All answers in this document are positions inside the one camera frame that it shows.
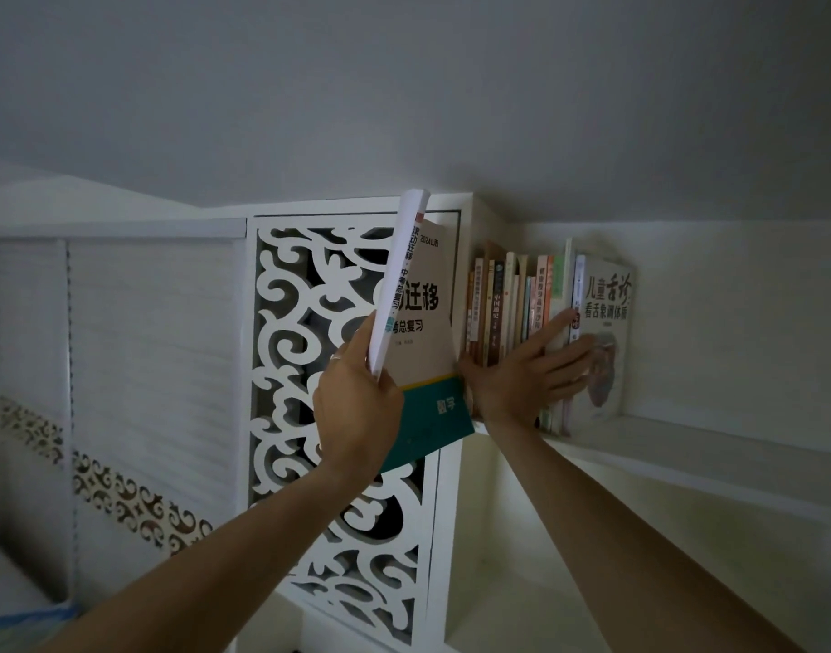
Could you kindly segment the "person's left hand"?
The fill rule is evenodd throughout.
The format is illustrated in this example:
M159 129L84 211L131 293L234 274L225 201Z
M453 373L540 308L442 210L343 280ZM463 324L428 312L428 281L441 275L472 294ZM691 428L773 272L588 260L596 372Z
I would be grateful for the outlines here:
M375 313L340 346L312 395L321 467L361 491L379 475L397 440L402 409L383 409L378 379L368 365Z

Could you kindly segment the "person's right hand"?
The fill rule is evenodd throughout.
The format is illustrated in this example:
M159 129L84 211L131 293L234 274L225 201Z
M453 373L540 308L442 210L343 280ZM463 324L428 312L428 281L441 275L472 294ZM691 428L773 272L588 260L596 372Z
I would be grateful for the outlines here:
M518 441L536 435L535 421L544 409L549 390L584 390L586 375L545 375L541 355L545 346L577 319L568 308L553 317L533 336L511 350L489 368L489 391L482 404L475 404L488 434L496 443Z

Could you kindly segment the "white illustrated cover book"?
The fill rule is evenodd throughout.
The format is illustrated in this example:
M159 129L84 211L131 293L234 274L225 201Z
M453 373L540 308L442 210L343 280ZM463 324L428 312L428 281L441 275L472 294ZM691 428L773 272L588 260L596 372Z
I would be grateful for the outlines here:
M568 438L619 413L627 329L637 286L633 268L584 253L576 256L573 277L577 319L569 341L590 335L594 344L586 389L563 405L562 435Z

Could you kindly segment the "beige and teal workbook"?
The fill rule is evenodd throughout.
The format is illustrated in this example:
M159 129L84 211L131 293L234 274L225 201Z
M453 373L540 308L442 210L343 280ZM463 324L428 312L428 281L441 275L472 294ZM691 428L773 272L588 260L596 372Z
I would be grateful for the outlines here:
M399 199L367 362L404 395L398 435L381 472L418 461L475 430L453 348L451 306L456 243L425 214L427 190Z

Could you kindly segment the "person's right forearm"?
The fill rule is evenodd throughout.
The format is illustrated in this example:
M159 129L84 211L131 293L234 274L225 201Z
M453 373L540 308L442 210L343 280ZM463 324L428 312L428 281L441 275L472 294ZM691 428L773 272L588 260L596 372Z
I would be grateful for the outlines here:
M534 428L485 426L613 653L804 653Z

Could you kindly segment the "person's left forearm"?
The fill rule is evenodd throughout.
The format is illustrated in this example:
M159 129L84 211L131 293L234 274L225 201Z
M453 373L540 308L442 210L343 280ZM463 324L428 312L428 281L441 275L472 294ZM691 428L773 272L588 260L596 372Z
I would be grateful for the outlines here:
M68 624L37 653L224 653L377 473L365 457L322 461Z

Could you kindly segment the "row of upright books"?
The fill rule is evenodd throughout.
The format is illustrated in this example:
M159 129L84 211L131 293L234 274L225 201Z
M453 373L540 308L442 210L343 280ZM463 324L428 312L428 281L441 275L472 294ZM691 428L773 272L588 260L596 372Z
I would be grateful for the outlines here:
M491 368L551 319L573 308L573 239L555 254L506 251L487 241L469 274L466 353Z

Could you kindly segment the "white carved fretwork cabinet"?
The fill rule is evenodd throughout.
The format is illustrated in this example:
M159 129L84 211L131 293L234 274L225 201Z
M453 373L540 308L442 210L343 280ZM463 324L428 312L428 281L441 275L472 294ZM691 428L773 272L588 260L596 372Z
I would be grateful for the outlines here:
M472 196L432 196L456 243L451 325L465 322ZM312 394L335 348L376 306L398 196L280 205L247 221L240 341L240 511L315 469ZM464 439L382 473L282 581L303 610L395 653L446 653Z

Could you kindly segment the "white shelf board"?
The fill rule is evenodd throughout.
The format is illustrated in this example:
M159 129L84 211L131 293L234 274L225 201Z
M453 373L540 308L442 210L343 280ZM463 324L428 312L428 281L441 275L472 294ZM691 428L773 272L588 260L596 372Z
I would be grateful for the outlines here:
M542 438L576 461L831 526L830 451L626 415Z

